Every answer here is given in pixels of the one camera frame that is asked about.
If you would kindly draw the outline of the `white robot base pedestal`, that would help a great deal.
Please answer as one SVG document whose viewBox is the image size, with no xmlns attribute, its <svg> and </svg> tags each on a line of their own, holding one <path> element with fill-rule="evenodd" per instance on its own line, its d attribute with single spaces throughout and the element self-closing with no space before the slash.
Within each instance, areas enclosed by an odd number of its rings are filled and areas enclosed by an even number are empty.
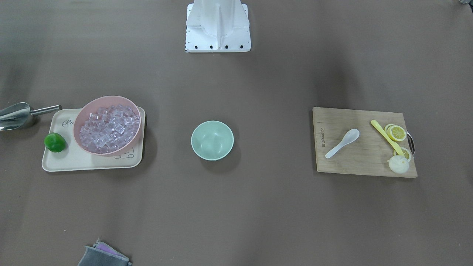
<svg viewBox="0 0 473 266">
<path fill-rule="evenodd" d="M 186 11 L 186 52 L 251 50 L 248 7 L 240 0 L 195 0 Z"/>
</svg>

